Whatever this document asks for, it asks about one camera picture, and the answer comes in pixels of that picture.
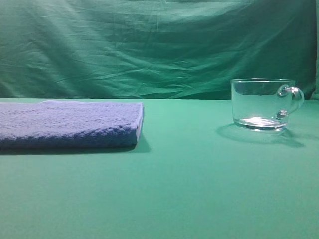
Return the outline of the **folded blue towel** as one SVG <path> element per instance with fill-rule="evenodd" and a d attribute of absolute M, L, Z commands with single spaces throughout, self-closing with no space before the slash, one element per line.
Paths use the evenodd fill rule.
<path fill-rule="evenodd" d="M 131 147 L 139 141 L 143 118 L 144 105 L 141 102 L 2 102 L 0 147 Z"/>

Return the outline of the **green backdrop cloth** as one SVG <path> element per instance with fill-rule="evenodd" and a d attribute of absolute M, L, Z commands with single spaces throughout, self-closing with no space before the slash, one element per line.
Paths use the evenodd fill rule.
<path fill-rule="evenodd" d="M 319 97 L 316 0 L 3 0 L 3 98 L 228 99 L 230 80 Z"/>

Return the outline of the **transparent glass cup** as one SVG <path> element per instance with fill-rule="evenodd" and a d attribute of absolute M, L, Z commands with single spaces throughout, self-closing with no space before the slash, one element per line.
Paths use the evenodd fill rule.
<path fill-rule="evenodd" d="M 233 79 L 230 81 L 235 125 L 254 131 L 281 131 L 305 97 L 289 79 Z"/>

